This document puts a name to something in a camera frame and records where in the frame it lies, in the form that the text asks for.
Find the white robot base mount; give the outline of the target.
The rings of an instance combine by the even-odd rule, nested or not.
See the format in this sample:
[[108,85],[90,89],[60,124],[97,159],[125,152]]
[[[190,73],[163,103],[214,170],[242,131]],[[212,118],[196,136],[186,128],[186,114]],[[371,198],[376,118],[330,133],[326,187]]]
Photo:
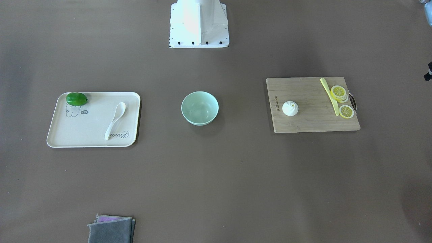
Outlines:
[[178,0],[171,5],[170,48],[226,48],[226,5],[219,0]]

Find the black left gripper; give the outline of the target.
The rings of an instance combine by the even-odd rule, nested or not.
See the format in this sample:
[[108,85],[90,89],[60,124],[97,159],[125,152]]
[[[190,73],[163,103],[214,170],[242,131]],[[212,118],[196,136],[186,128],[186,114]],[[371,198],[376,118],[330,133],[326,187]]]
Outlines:
[[428,63],[428,72],[424,74],[423,78],[426,82],[432,79],[432,62]]

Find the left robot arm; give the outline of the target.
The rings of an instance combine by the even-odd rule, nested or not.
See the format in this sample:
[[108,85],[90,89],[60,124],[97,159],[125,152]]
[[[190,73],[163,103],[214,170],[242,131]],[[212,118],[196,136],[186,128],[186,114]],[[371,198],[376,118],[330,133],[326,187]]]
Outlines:
[[[432,26],[432,1],[431,0],[420,0],[424,6],[425,16],[428,25]],[[425,81],[431,81],[432,79],[432,62],[428,63],[428,72],[423,76]]]

